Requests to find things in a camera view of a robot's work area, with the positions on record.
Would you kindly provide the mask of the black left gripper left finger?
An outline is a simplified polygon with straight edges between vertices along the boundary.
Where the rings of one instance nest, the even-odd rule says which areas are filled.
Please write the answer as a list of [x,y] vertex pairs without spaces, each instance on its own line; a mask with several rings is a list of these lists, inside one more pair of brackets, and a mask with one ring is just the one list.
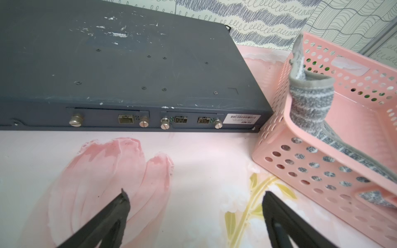
[[122,244],[130,200],[121,193],[81,229],[59,245],[60,248],[119,248]]

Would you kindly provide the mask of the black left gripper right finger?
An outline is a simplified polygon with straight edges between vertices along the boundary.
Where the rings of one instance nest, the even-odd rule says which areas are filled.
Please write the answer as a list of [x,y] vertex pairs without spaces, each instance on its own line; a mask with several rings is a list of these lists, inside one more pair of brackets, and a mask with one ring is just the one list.
[[273,248],[291,248],[292,241],[299,248],[336,247],[271,191],[263,197],[262,210]]

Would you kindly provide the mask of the grey striped square dishcloth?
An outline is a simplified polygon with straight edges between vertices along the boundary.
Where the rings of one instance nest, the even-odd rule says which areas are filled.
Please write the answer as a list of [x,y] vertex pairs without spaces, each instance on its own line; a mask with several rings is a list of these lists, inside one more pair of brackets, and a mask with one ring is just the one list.
[[396,183],[397,174],[375,159],[357,150],[334,132],[325,118],[331,108],[335,79],[304,69],[304,35],[300,33],[293,45],[293,58],[289,61],[289,92],[293,98],[290,118],[300,129],[315,136],[339,152],[347,155],[384,178]]

